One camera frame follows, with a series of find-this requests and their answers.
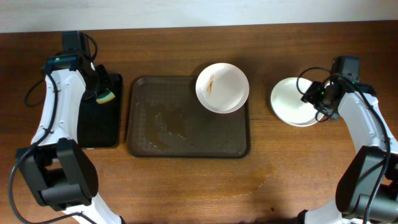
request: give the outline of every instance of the white plate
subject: white plate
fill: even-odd
[[[286,78],[276,84],[271,93],[271,107],[283,122],[293,126],[307,127],[317,122],[315,119],[317,110],[312,104],[301,101],[302,95],[297,91],[296,81],[296,77]],[[310,80],[301,78],[298,87],[305,92],[311,84]]]
[[[198,77],[196,93],[200,103],[215,113],[230,113],[248,99],[249,82],[244,73],[228,63],[205,68]]]

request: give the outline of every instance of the yellow sponge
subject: yellow sponge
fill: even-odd
[[[103,93],[96,97],[96,101],[98,104],[107,103],[115,98],[114,94],[111,90],[106,89]]]

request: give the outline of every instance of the wall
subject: wall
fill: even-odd
[[[398,19],[397,0],[0,0],[0,32]]]

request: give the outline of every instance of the tray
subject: tray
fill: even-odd
[[[132,88],[127,149],[134,157],[242,158],[250,150],[247,102],[235,112],[207,110],[196,77],[142,77]]]

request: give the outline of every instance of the brown stain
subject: brown stain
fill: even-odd
[[[210,98],[211,91],[213,89],[213,82],[214,82],[214,75],[211,75],[209,83],[207,84],[207,88],[206,88],[207,98]]]
[[[145,138],[146,141],[161,151],[168,151],[170,146],[160,140],[162,128],[169,134],[176,134],[186,139],[185,118],[181,109],[167,110],[164,105],[146,105]]]

